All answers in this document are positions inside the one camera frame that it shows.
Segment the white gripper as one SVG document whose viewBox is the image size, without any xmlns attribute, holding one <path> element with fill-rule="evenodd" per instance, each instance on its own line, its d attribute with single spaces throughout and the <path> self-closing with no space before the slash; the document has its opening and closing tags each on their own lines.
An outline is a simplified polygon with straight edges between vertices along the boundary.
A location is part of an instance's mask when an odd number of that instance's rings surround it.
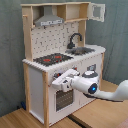
<svg viewBox="0 0 128 128">
<path fill-rule="evenodd" d="M 62 90 L 63 92 L 67 92 L 72 89 L 71 87 L 71 79 L 75 76 L 79 75 L 79 72 L 74 69 L 69 69 L 66 72 L 64 72 L 61 76 L 56 78 L 52 82 L 52 86 L 56 90 Z"/>
</svg>

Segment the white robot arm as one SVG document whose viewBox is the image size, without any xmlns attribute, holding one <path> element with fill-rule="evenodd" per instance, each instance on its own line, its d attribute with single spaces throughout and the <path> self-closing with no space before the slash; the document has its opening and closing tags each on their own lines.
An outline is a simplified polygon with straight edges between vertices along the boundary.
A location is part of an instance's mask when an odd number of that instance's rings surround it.
<svg viewBox="0 0 128 128">
<path fill-rule="evenodd" d="M 121 82 L 114 92 L 101 90 L 99 76 L 95 71 L 86 71 L 80 74 L 74 69 L 69 69 L 52 82 L 52 86 L 57 90 L 67 92 L 76 89 L 88 98 L 123 102 L 128 100 L 128 80 Z"/>
</svg>

